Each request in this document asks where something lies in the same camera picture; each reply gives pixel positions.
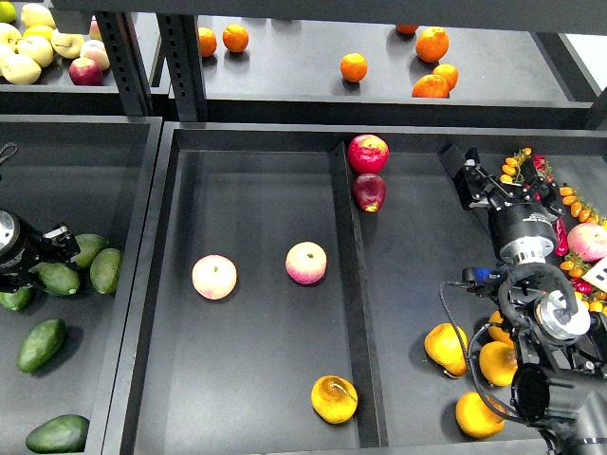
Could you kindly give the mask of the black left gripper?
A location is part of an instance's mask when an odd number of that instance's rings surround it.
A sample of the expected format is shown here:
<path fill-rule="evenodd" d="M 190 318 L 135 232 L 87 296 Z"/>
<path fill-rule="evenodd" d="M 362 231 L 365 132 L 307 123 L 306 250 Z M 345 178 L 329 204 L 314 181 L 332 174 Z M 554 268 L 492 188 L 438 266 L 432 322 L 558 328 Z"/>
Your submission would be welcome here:
<path fill-rule="evenodd" d="M 81 253 L 75 235 L 66 224 L 42 233 L 16 214 L 1 211 L 0 289 L 15 293 L 37 282 L 32 269 L 41 261 L 75 265 Z"/>

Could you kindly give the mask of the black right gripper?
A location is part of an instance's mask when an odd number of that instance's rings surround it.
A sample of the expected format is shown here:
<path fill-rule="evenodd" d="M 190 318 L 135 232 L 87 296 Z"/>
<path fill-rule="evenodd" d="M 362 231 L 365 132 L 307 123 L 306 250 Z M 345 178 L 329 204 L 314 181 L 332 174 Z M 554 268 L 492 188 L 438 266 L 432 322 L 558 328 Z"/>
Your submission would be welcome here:
<path fill-rule="evenodd" d="M 456 146 L 452 151 L 452 181 L 460 204 L 464 210 L 489 209 L 488 229 L 496 258 L 545 261 L 557 244 L 547 212 L 550 218 L 562 217 L 560 186 L 545 164 L 525 160 L 515 176 L 515 182 L 526 190 L 527 199 L 538 204 L 508 206 L 506 189 L 481 166 L 475 147 L 464 154 Z"/>

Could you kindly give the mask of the yellow pear behind arm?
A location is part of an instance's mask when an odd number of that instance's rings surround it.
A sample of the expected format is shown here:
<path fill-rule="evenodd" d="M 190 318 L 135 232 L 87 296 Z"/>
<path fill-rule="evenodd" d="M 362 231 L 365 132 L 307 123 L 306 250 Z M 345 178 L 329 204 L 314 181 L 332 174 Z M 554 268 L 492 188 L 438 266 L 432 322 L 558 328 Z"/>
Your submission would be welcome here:
<path fill-rule="evenodd" d="M 499 341 L 509 346 L 510 348 L 514 347 L 514 342 L 510 338 L 508 332 L 503 330 L 502 324 L 504 322 L 501 313 L 498 310 L 495 310 L 489 317 L 488 322 L 490 323 L 489 328 L 487 329 L 488 335 L 493 341 Z"/>

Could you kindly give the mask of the yellow pear under arm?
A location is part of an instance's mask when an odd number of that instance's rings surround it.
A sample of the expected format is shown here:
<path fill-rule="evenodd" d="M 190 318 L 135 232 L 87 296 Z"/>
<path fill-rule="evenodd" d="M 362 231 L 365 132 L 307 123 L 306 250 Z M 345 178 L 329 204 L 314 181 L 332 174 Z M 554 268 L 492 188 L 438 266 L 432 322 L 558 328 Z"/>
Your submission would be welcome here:
<path fill-rule="evenodd" d="M 502 341 L 492 341 L 481 348 L 479 366 L 489 383 L 510 386 L 518 369 L 516 352 Z"/>

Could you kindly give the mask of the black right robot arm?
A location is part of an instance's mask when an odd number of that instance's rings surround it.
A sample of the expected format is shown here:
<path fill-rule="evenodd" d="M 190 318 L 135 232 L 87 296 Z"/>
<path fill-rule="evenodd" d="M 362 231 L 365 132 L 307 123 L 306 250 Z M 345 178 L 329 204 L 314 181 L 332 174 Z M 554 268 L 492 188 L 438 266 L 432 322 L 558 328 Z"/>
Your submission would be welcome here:
<path fill-rule="evenodd" d="M 468 267 L 459 286 L 499 308 L 517 370 L 509 403 L 474 386 L 490 410 L 535 428 L 551 454 L 606 451 L 606 317 L 578 302 L 550 262 L 554 225 L 565 214 L 558 184 L 519 152 L 511 182 L 486 171 L 476 149 L 456 146 L 439 159 L 465 210 L 484 209 L 498 265 Z"/>

